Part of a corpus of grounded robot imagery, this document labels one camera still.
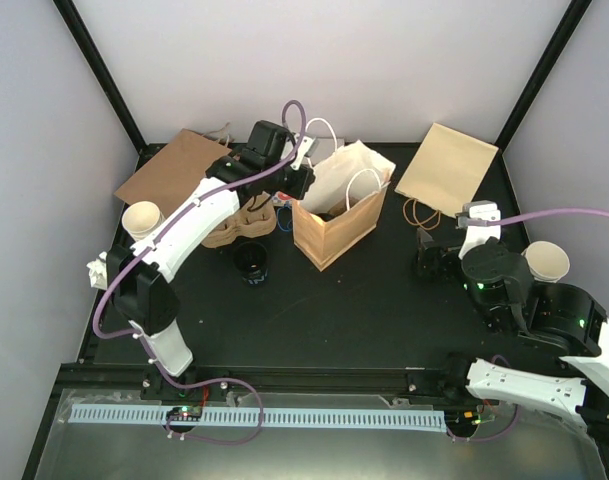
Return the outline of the orange paper bag white handles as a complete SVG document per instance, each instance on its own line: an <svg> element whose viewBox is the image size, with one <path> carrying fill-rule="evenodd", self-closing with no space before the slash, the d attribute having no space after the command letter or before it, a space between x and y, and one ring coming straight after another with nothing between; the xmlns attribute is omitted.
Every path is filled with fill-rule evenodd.
<svg viewBox="0 0 609 480"><path fill-rule="evenodd" d="M357 140L336 149L313 170L315 181L292 206L293 240L320 271L372 232L396 165ZM323 222L319 213L337 218Z"/></svg>

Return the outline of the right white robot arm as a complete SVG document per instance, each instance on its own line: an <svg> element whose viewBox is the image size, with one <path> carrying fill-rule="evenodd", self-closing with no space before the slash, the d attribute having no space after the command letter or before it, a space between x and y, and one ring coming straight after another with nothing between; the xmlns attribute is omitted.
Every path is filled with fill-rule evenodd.
<svg viewBox="0 0 609 480"><path fill-rule="evenodd" d="M537 280L527 260L494 236L471 249L424 230L416 239L419 277L460 280L491 332L549 354L573 373L549 376L453 353L444 368L411 376L417 394L449 404L496 400L539 410L609 446L609 318L594 297Z"/></svg>

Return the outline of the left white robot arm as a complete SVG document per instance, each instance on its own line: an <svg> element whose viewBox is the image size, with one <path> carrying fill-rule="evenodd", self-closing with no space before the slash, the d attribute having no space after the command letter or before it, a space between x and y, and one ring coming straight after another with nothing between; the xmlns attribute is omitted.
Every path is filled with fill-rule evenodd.
<svg viewBox="0 0 609 480"><path fill-rule="evenodd" d="M193 354L177 323L179 300L171 286L193 251L228 217L262 193L300 199L314 181L304 163L315 140L269 121L257 122L248 142L215 160L196 189L152 233L107 254L108 284L102 306L112 305L129 323L125 333L140 341L165 372L163 386L177 399L198 388L188 368Z"/></svg>

